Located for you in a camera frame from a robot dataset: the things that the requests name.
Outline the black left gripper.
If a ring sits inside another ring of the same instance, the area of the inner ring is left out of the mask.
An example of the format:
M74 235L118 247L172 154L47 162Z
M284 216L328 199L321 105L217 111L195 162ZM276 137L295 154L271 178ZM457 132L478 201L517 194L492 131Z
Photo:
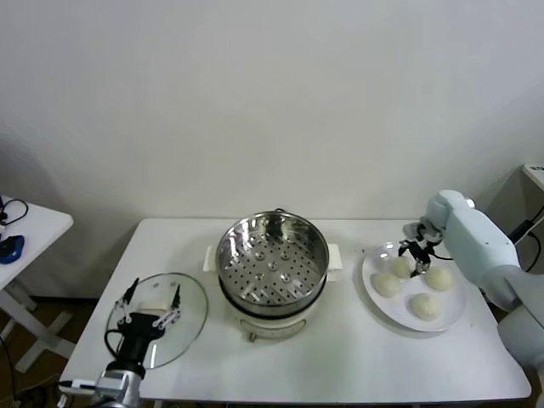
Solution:
M120 319L117 321L118 331L122 335L122 343L117 359L122 363L143 365L148 347L165 334L165 329L175 324L181 316L180 286L177 286L170 308L160 317L154 314L128 313L128 305L139 284L136 278L133 284L115 302L114 312Z

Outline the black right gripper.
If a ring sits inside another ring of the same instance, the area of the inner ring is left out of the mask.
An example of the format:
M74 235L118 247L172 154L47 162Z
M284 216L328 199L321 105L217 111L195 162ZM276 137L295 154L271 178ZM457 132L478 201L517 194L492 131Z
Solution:
M425 275L430 268L430 257L425 248L422 248L416 241L401 241L399 243L398 256L402 257L407 251L415 259L414 268L410 277Z

